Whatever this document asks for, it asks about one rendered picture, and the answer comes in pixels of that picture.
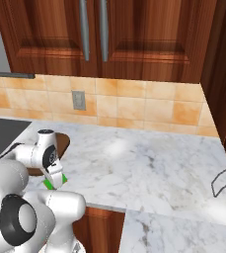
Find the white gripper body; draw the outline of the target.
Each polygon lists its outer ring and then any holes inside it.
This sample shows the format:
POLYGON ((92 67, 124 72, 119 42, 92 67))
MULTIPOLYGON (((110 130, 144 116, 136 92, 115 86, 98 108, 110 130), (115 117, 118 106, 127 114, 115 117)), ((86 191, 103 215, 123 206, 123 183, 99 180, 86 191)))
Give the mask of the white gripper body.
POLYGON ((49 190, 56 190, 62 187, 64 183, 64 174, 61 170, 49 171, 45 173, 46 186, 49 190))

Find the green sponge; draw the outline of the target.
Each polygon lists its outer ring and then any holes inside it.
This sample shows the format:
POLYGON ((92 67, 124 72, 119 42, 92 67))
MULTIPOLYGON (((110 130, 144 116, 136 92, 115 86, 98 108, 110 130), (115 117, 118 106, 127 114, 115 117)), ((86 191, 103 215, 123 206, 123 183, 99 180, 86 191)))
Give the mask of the green sponge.
MULTIPOLYGON (((62 184, 65 184, 66 182, 67 178, 65 177, 64 174, 62 174, 62 184)), ((43 180, 43 184, 46 186, 48 190, 56 190, 47 179, 43 180)))

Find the brown wooden cutting board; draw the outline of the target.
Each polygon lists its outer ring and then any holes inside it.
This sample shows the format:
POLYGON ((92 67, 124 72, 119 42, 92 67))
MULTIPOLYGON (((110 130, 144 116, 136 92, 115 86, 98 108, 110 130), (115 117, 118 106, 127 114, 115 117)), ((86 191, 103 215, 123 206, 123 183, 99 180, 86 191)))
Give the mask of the brown wooden cutting board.
MULTIPOLYGON (((58 132, 56 134, 56 142, 57 142, 57 154, 58 157, 61 158, 70 144, 70 138, 67 134, 58 132)), ((28 171, 30 176, 37 177, 43 175, 43 173, 38 168, 29 168, 28 171)))

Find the wooden base cupboard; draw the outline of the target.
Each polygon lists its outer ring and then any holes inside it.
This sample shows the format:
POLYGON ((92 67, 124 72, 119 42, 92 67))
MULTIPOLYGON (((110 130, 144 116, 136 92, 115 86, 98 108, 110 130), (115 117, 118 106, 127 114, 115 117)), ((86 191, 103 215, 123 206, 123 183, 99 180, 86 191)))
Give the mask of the wooden base cupboard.
POLYGON ((125 213, 86 207, 73 231, 86 253, 118 253, 125 213))

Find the tall wooden cupboard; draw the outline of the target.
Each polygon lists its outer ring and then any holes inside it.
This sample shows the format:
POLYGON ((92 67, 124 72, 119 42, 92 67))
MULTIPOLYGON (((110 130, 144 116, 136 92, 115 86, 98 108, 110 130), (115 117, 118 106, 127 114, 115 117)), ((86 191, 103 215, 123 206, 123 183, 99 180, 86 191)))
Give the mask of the tall wooden cupboard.
POLYGON ((226 0, 217 0, 200 84, 226 152, 226 0))

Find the grey wall socket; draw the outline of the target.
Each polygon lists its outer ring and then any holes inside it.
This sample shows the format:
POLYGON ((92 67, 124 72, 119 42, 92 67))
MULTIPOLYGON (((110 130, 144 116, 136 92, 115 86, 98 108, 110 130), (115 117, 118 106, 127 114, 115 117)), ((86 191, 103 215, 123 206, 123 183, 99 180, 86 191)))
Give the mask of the grey wall socket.
POLYGON ((72 92, 73 109, 79 111, 86 110, 85 92, 73 91, 72 92))

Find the wooden wall cupboard door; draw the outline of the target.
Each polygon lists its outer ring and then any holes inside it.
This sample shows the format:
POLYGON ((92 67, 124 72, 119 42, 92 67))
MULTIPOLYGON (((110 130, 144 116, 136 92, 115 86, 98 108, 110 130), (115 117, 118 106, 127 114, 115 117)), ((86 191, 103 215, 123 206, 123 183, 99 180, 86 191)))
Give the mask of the wooden wall cupboard door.
POLYGON ((200 81, 217 0, 107 0, 109 55, 103 62, 100 0, 94 0, 98 75, 200 81))
POLYGON ((79 0, 0 0, 0 32, 13 73, 98 75, 94 0, 87 1, 89 60, 79 0))

